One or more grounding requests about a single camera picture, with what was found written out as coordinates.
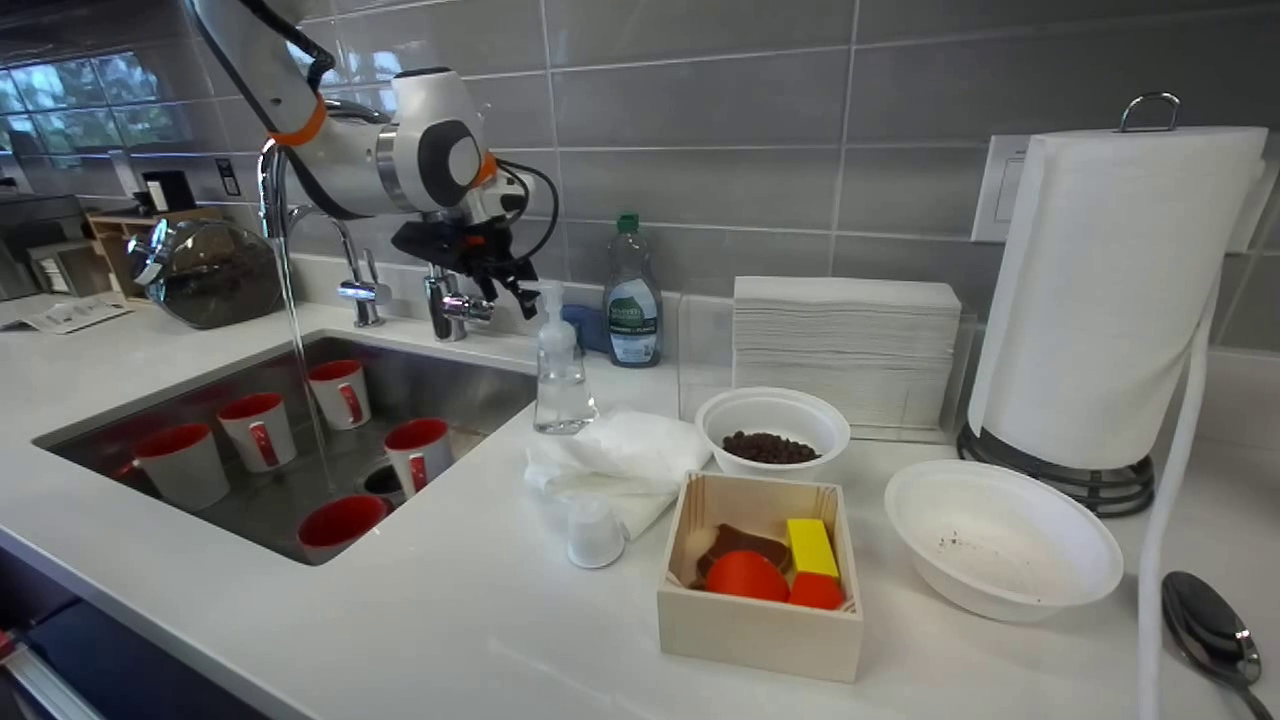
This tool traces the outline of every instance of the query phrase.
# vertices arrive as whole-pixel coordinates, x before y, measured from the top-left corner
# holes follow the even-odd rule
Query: white napkin
[[[627,541],[641,541],[675,501],[686,470],[704,468],[711,447],[673,414],[602,410],[576,435],[536,435],[528,445],[522,485],[542,517],[564,533],[564,501],[589,494],[617,512]]]

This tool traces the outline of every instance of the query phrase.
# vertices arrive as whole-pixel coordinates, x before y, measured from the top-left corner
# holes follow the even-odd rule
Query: plastic bottle
[[[572,435],[589,424],[589,378],[576,350],[576,331],[564,324],[561,283],[542,279],[542,329],[536,331],[536,404],[530,426],[548,435]]]
[[[617,279],[602,291],[608,354],[623,366],[652,366],[658,358],[658,291],[652,283],[641,217],[617,217],[611,238]]]

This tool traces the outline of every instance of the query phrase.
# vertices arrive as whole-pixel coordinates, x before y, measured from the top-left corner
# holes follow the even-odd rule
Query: sink
[[[316,358],[363,364],[373,408],[373,419],[363,426],[323,426],[303,384],[303,366]],[[217,408],[247,392],[281,392],[289,408],[296,459],[273,477],[252,477],[241,463],[233,439],[217,426]],[[200,508],[190,517],[300,562],[323,562],[330,557],[306,557],[296,541],[296,529],[313,508],[360,493],[363,477],[387,463],[383,430],[391,424],[407,414],[443,414],[450,430],[450,455],[461,459],[486,430],[496,430],[522,404],[530,404],[530,396],[536,378],[522,372],[419,354],[347,334],[306,334],[303,350],[296,350],[296,345],[281,345],[252,358],[217,366],[137,404],[47,430],[34,445],[164,503],[164,494],[141,470],[120,477],[120,468],[131,463],[131,447],[155,426],[200,419],[217,426],[217,451],[225,459],[233,493],[220,503]]]

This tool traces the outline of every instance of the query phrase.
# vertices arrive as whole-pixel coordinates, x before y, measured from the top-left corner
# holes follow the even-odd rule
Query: countertop
[[[480,364],[530,366],[528,334],[435,345],[419,319],[350,331]],[[32,439],[289,334],[289,315],[190,331],[141,303],[76,334],[0,334],[0,542],[97,601],[267,717],[1137,717],[1137,557],[1145,517],[1111,520],[1129,574],[1102,602],[1011,627],[944,602],[885,524],[885,478],[948,445],[853,445],[842,493],[865,589],[855,685],[658,655],[654,579],[668,520],[608,573],[572,573],[522,493],[528,410],[330,562],[293,562],[197,517],[93,477]],[[675,410],[675,372],[593,354],[602,404]],[[1165,562],[1208,574],[1280,660],[1280,358],[1217,350],[1199,447]],[[1240,717],[1165,650],[1165,717]],[[1254,687],[1280,709],[1280,681]]]

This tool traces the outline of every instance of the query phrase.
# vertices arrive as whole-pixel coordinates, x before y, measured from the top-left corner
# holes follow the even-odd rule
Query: spoon
[[[1240,691],[1254,720],[1270,720],[1266,702],[1253,697],[1265,660],[1246,625],[1232,602],[1190,573],[1165,574],[1165,625],[1185,655],[1211,681]]]

